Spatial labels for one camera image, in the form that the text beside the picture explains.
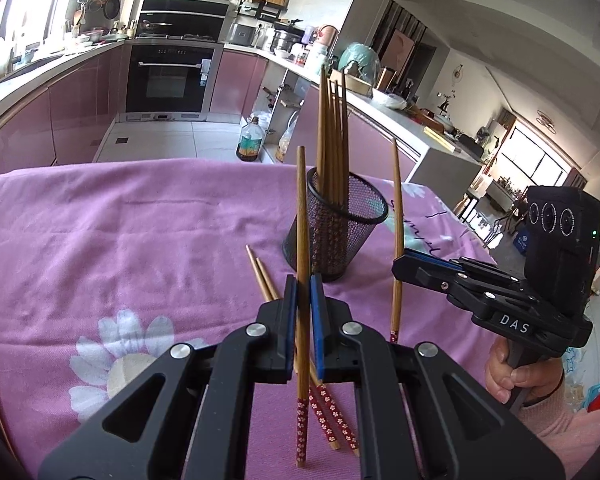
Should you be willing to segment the person's right hand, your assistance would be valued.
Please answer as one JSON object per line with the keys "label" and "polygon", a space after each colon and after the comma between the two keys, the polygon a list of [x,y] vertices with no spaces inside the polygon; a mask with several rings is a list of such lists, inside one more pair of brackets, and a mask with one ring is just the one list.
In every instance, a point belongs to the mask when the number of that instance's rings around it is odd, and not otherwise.
{"label": "person's right hand", "polygon": [[527,402],[539,401],[553,394],[562,383],[561,359],[549,359],[513,368],[507,364],[508,341],[495,339],[486,361],[486,390],[496,400],[506,403],[515,388],[528,391]]}

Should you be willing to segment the pink sleeve forearm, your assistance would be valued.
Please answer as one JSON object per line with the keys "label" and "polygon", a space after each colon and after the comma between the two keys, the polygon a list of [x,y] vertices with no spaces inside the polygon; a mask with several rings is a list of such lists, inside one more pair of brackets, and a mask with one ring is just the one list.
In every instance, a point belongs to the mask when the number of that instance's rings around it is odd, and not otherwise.
{"label": "pink sleeve forearm", "polygon": [[566,402],[563,380],[546,399],[522,408],[518,418],[560,458],[567,479],[600,447],[600,410],[574,412]]}

